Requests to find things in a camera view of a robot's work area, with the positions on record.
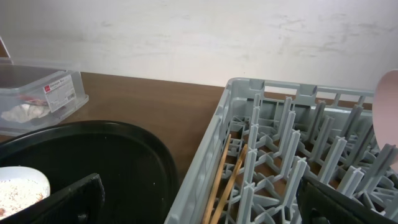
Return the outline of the round black tray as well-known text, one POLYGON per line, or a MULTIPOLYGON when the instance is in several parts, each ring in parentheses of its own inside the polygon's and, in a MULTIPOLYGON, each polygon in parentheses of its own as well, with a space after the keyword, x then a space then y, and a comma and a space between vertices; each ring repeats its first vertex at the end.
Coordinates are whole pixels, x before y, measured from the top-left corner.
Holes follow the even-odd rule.
POLYGON ((99 223, 163 223, 179 187, 165 144, 143 128, 116 121, 61 124, 2 142, 1 166, 41 171, 53 193, 99 174, 99 223))

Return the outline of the red snack wrapper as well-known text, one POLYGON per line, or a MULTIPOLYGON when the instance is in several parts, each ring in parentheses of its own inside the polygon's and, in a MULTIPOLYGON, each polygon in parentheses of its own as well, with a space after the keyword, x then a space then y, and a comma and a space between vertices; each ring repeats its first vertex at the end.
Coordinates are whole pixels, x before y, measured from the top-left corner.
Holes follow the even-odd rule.
POLYGON ((46 99, 41 99, 36 96, 19 95, 17 98, 20 101, 20 105, 49 106, 46 99))

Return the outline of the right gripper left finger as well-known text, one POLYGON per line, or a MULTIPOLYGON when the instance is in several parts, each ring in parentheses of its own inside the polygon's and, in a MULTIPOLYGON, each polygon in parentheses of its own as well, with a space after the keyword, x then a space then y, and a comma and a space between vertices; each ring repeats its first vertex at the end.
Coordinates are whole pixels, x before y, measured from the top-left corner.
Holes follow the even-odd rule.
POLYGON ((1 220, 1 223, 97 223, 104 201, 105 191, 100 175, 93 173, 1 220))

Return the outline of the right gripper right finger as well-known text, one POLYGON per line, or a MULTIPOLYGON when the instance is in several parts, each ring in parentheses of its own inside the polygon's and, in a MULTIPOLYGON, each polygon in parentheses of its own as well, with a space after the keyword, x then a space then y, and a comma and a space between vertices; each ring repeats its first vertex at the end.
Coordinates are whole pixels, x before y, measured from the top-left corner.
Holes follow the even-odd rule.
POLYGON ((303 224, 395 223, 312 177, 301 178, 296 198, 303 224))

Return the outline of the rice and peanut leftovers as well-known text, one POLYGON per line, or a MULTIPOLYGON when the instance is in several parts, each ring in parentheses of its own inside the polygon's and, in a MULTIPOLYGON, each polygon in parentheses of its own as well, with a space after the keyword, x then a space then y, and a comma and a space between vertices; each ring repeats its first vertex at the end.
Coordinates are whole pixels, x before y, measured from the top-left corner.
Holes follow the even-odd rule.
POLYGON ((46 188, 29 179, 1 181, 1 219, 41 201, 47 194, 46 188))

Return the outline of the white tissue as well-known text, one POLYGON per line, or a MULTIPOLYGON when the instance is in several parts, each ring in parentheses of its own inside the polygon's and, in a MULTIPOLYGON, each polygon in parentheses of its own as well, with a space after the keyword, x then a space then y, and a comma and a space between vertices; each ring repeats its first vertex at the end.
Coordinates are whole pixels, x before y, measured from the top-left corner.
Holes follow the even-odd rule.
POLYGON ((1 118, 10 122, 26 123, 32 119, 42 118, 50 113, 48 106, 37 106, 30 104, 22 104, 13 107, 9 111, 1 113, 1 118))

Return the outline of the grey plate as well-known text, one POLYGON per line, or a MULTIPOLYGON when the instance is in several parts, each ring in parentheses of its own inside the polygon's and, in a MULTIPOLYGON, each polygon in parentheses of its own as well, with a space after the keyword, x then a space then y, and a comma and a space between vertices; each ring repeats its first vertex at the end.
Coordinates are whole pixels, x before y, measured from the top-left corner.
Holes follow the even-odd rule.
POLYGON ((50 196, 50 183, 48 178, 37 169, 22 166, 10 166, 1 168, 1 181, 10 179, 29 179, 42 184, 47 194, 45 198, 50 196))

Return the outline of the wooden chopstick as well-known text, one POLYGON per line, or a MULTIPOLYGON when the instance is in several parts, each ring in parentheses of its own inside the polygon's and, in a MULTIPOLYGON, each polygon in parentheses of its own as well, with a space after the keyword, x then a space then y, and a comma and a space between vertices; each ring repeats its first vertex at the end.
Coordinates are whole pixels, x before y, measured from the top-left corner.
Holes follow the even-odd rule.
POLYGON ((212 211, 213 211, 213 206, 214 206, 214 203, 215 203, 216 194, 217 194, 217 191, 218 191, 218 187, 220 185, 221 176, 222 176, 222 173, 223 173, 223 168, 224 168, 226 156, 227 156, 227 153, 228 153, 230 140, 231 140, 231 134, 229 134, 229 136, 228 136, 228 138, 226 140, 226 144, 224 146, 223 153, 221 155, 220 163, 219 163, 216 175, 215 175, 215 179, 214 179, 214 182, 213 182, 211 193, 210 193, 210 196, 208 198, 206 209, 205 209, 205 212, 204 212, 204 215, 203 215, 202 224, 209 224, 210 217, 211 217, 211 214, 212 214, 212 211))
POLYGON ((224 189, 224 192, 223 192, 223 194, 222 194, 222 196, 220 198, 218 206, 217 206, 217 208, 216 208, 216 210, 215 210, 215 212, 214 212, 214 214, 213 214, 213 216, 211 218, 211 221, 210 221, 211 224, 217 224, 218 220, 220 219, 221 213, 222 213, 223 208, 224 208, 224 206, 226 204, 226 201, 228 199, 228 195, 230 194, 230 192, 231 192, 231 190, 233 188, 233 185, 235 183, 235 179, 236 179, 236 177, 238 175, 238 172, 239 172, 239 170, 240 170, 240 168, 241 168, 241 166, 242 166, 242 164, 243 164, 243 162, 245 160, 247 150, 248 150, 248 145, 245 144, 244 147, 243 147, 243 150, 241 151, 241 154, 240 154, 240 156, 239 156, 239 158, 237 160, 237 163, 236 163, 236 165, 234 167, 234 170, 233 170, 233 172, 231 174, 231 177, 229 178, 229 181, 228 181, 228 183, 227 183, 227 185, 226 185, 226 187, 224 189))

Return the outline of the pink bowl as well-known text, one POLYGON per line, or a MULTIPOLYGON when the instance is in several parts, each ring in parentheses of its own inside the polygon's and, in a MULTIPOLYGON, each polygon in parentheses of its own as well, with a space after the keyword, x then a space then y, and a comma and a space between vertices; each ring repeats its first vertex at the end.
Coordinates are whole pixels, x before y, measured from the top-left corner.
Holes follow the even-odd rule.
POLYGON ((397 70, 387 72, 379 81, 373 99, 373 126, 382 149, 397 146, 397 70))

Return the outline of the grey dishwasher rack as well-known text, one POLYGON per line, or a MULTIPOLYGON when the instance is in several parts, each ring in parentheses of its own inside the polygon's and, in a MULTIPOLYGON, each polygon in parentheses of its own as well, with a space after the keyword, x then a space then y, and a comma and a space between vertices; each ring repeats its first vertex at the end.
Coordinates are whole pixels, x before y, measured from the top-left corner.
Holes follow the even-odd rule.
POLYGON ((202 223, 231 134, 211 218, 245 144, 218 223, 302 223, 296 193, 312 177, 397 222, 397 146, 379 147, 369 90, 251 78, 228 81, 167 223, 202 223))

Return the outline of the clear plastic bin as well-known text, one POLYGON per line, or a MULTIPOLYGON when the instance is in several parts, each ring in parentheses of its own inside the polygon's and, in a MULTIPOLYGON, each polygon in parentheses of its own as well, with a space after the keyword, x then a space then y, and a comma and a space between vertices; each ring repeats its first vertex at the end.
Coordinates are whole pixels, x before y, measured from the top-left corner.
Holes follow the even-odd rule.
POLYGON ((26 123, 10 122, 1 118, 2 135, 18 136, 56 125, 89 101, 78 71, 2 58, 1 113, 20 105, 17 98, 19 95, 46 99, 50 113, 26 123))

